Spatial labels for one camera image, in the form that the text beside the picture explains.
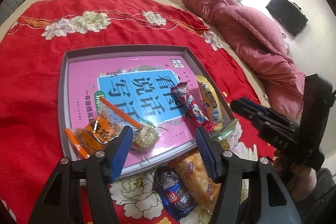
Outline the person's right hand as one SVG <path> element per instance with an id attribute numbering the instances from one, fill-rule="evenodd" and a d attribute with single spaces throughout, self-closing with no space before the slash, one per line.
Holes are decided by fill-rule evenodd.
<path id="1" fill-rule="evenodd" d="M 288 158 L 278 149 L 274 151 L 273 167 L 288 180 L 284 184 L 295 202 L 306 199 L 317 185 L 314 169 L 307 165 L 290 164 Z"/>

